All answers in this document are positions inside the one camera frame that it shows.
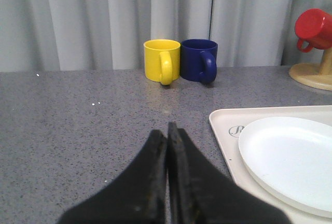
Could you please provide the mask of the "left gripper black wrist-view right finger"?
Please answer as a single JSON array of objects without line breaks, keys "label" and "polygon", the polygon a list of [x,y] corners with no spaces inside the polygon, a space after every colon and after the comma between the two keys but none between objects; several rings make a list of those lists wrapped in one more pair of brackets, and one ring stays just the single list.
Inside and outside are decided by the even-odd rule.
[{"label": "left gripper black wrist-view right finger", "polygon": [[221,173],[175,122],[168,126],[167,166],[173,223],[290,223]]}]

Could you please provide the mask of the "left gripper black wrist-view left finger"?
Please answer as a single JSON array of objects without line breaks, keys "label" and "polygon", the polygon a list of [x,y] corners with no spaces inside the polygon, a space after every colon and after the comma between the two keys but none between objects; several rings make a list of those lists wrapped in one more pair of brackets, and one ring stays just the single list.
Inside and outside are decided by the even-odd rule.
[{"label": "left gripper black wrist-view left finger", "polygon": [[130,165],[107,187],[66,211],[59,223],[165,223],[167,139],[152,130]]}]

